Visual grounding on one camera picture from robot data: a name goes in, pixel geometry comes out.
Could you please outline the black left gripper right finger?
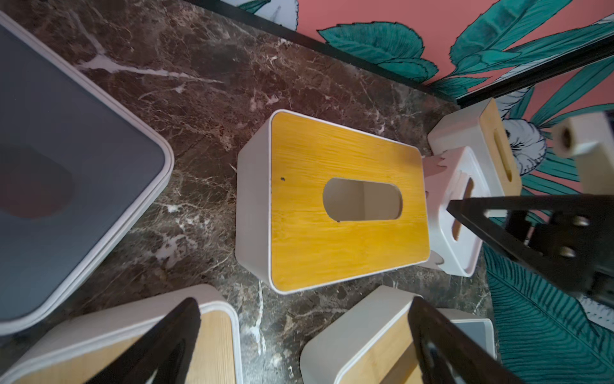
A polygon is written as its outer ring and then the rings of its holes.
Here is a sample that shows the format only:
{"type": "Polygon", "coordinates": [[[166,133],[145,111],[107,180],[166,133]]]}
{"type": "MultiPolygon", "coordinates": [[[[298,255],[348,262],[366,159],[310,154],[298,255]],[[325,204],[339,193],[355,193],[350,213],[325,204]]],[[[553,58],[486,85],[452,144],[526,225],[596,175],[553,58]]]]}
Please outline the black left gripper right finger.
{"type": "Polygon", "coordinates": [[[522,383],[422,297],[408,313],[424,383],[522,383]]]}

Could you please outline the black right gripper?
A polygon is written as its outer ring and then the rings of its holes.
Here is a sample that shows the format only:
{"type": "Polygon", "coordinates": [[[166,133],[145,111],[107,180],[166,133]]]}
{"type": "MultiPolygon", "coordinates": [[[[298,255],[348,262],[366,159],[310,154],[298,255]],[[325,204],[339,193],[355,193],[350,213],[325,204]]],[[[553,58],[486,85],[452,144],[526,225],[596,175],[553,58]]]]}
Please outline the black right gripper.
{"type": "Polygon", "coordinates": [[[470,198],[459,219],[559,290],[613,306],[612,195],[470,198]]]}

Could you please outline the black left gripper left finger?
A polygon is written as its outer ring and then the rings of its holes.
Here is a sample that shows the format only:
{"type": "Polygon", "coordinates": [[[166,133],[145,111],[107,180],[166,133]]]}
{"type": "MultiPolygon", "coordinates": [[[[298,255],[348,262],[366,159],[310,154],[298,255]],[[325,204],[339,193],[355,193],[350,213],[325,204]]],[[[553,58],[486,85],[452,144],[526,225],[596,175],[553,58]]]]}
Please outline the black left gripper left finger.
{"type": "Polygon", "coordinates": [[[180,302],[89,383],[184,383],[201,326],[193,298],[180,302]]]}

